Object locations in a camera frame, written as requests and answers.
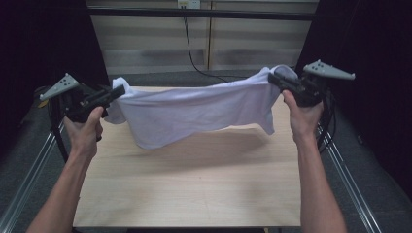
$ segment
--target aluminum rail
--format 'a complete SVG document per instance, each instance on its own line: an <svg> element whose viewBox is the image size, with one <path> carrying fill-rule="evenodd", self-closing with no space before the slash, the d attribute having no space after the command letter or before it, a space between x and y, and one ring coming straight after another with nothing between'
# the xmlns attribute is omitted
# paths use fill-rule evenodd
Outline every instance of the aluminum rail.
<svg viewBox="0 0 412 233"><path fill-rule="evenodd" d="M64 128L63 121L60 122L58 128L61 133ZM0 233L12 232L13 228L16 225L17 219L24 208L25 203L27 202L31 191L33 190L34 185L36 184L40 174L43 171L43 168L49 160L49 156L55 143L55 136L52 134L52 132L50 132L49 137L43 144L42 149L40 150L39 154L36 157L36 160L33 162L33 165L24 178L23 183L18 188L15 197L0 218Z"/></svg>
<svg viewBox="0 0 412 233"><path fill-rule="evenodd" d="M248 18L292 21L313 21L315 19L334 20L343 17L342 14L320 15L314 13L281 13L281 12L250 12L205 9L171 9L171 8L127 8L89 6L81 8L45 7L25 8L26 11L42 11L62 14L86 14L94 16L130 16L130 17L215 17L215 18Z"/></svg>
<svg viewBox="0 0 412 233"><path fill-rule="evenodd" d="M334 144L331 135L327 133L326 138L324 139L324 144L327 145L327 141L329 140L330 143L327 146L327 151L342 182L344 183L349 195L351 196L351 199L358 211L358 214L360 215L360 219L362 220L367 232L382 233L382 229L380 228L375 215L373 214L365 198L361 194L361 191L359 190L354 178L352 177L351 172L346 166L345 160L337 149L336 144Z"/></svg>

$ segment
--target hand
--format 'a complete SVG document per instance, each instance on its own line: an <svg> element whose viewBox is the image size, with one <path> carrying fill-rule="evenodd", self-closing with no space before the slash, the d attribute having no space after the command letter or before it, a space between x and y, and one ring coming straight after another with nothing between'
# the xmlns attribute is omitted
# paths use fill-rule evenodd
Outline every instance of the hand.
<svg viewBox="0 0 412 233"><path fill-rule="evenodd" d="M314 107L299 108L290 91L284 90L282 94L285 97L285 103L291 111L293 140L296 143L299 143L315 137L315 130L318 126L319 119L321 118L322 111L324 110L323 102Z"/></svg>
<svg viewBox="0 0 412 233"><path fill-rule="evenodd" d="M68 117L64 118L64 125L72 145L70 155L82 156L90 160L97 153L96 139L103 133L100 117L103 113L102 107L91 111L86 123L74 123Z"/></svg>

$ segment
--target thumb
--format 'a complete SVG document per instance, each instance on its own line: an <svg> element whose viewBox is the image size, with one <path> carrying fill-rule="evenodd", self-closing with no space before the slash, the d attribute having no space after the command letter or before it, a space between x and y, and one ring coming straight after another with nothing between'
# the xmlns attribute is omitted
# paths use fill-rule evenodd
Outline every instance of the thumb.
<svg viewBox="0 0 412 233"><path fill-rule="evenodd" d="M290 91L284 90L282 91L282 94L285 97L285 103L288 105L290 109L295 108L297 106L296 100L294 99L294 96Z"/></svg>
<svg viewBox="0 0 412 233"><path fill-rule="evenodd" d="M87 126L92 126L92 128L94 128L94 126L100 122L100 117L103 114L103 107L96 107L95 109L93 109L93 111L91 111L90 115L88 116L88 120L86 122Z"/></svg>

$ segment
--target black curtain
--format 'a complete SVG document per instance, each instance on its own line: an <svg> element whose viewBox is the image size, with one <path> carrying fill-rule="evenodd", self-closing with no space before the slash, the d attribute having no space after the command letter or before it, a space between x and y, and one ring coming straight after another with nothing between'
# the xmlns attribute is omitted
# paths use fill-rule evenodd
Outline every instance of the black curtain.
<svg viewBox="0 0 412 233"><path fill-rule="evenodd" d="M412 199L412 3L346 3L342 10L353 10L340 21L312 24L300 67L318 56L357 74L353 82L329 80L332 93L382 167ZM336 10L325 0L320 7L321 13Z"/></svg>
<svg viewBox="0 0 412 233"><path fill-rule="evenodd" d="M65 73L83 83L109 84L85 9L84 0L1 1L1 154L15 140L36 88Z"/></svg>

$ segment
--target cloth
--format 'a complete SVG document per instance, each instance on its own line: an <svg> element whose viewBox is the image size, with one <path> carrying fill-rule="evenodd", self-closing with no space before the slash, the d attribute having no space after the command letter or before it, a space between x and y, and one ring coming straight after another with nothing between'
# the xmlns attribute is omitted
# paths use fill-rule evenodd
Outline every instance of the cloth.
<svg viewBox="0 0 412 233"><path fill-rule="evenodd" d="M127 121L136 144L148 150L230 125L256 123L271 135L271 108L280 94L267 80L273 70L297 78L291 68L279 65L242 81L158 92L132 88L124 78L117 78L113 88L123 85L125 94L112 102L105 120L113 124Z"/></svg>

